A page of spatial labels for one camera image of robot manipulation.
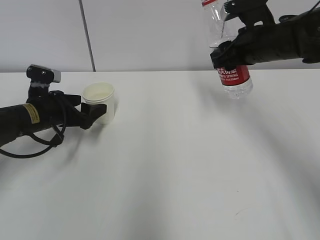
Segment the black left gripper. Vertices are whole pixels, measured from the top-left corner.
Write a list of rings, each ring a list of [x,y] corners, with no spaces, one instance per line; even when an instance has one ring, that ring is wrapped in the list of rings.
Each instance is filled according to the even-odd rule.
[[[89,129],[93,123],[107,113],[106,104],[81,104],[79,95],[65,94],[62,91],[50,91],[43,96],[28,98],[28,104],[32,104],[39,117],[36,125],[49,128],[52,125],[66,127],[80,127]]]

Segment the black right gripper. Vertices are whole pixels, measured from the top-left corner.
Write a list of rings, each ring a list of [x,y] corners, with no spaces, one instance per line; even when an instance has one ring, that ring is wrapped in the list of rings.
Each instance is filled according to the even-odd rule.
[[[235,69],[240,65],[277,61],[277,25],[242,28],[234,40],[222,42],[216,47],[210,58],[215,69]]]

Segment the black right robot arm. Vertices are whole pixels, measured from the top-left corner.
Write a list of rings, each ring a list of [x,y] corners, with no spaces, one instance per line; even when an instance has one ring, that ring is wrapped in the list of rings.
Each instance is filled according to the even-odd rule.
[[[301,59],[305,64],[320,61],[320,9],[300,15],[284,15],[273,25],[243,28],[233,41],[226,41],[211,54],[214,68]]]

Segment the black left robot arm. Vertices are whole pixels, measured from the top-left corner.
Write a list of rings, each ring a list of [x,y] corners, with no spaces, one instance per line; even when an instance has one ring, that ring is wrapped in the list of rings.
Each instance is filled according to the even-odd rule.
[[[58,127],[89,129],[107,113],[106,104],[87,104],[79,95],[50,91],[46,96],[28,99],[27,103],[0,109],[0,145],[4,146],[19,137],[30,136],[47,146],[63,142],[64,134]],[[57,137],[52,141],[41,140],[34,133],[54,128]]]

